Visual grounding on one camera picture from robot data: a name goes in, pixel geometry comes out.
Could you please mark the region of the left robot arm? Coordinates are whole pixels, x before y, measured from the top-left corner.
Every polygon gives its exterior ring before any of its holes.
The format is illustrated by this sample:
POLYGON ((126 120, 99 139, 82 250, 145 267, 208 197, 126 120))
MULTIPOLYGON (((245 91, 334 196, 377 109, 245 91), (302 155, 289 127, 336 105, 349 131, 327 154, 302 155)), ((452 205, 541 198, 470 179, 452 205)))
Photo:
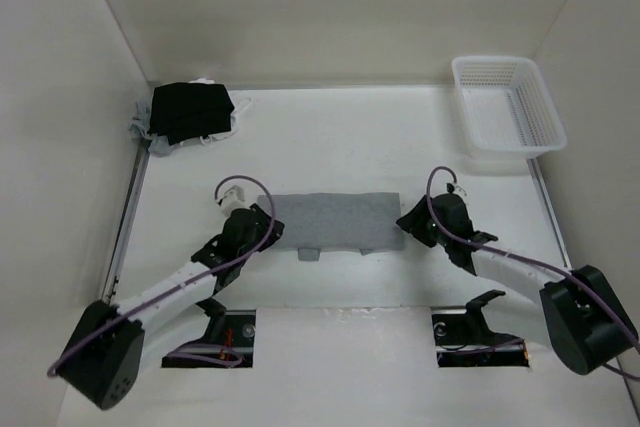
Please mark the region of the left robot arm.
POLYGON ((251 255, 275 244, 285 229, 257 204, 233 210, 222 231, 175 273, 128 299, 85 308, 62 354, 47 371, 101 410, 129 393, 144 367, 181 358, 189 336, 206 346, 224 334, 215 300, 251 255))

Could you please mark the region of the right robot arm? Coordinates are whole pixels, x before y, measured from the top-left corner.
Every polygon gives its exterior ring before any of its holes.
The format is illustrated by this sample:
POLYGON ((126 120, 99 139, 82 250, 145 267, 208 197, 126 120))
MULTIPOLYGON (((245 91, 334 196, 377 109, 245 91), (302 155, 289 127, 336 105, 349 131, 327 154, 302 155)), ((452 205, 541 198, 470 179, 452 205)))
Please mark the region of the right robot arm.
POLYGON ((423 196, 396 225, 426 247, 441 246, 456 267, 532 302, 537 320, 529 324, 531 333, 576 374, 587 375, 639 345, 637 329, 599 269, 541 267, 501 250, 496 236, 473 227, 457 194, 423 196))

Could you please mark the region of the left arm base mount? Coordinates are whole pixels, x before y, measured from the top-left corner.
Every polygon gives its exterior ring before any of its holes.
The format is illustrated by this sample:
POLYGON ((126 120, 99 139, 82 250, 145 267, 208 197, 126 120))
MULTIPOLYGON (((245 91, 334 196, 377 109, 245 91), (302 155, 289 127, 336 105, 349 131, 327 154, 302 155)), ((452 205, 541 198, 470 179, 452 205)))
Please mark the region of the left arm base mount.
POLYGON ((252 368, 257 312, 228 310, 214 299, 197 303, 196 312, 208 323, 202 335, 189 340, 180 354, 166 355, 165 369, 252 368))

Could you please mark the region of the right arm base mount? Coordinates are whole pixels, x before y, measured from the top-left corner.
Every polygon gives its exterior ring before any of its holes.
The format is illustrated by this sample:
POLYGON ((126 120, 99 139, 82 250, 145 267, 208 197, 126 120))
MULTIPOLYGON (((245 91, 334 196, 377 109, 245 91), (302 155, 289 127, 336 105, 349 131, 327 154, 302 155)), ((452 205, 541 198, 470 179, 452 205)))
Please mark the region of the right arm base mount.
POLYGON ((529 367, 524 340, 492 331, 484 317, 483 308, 505 295, 503 291, 490 290, 464 306, 431 311, 439 368, 529 367))

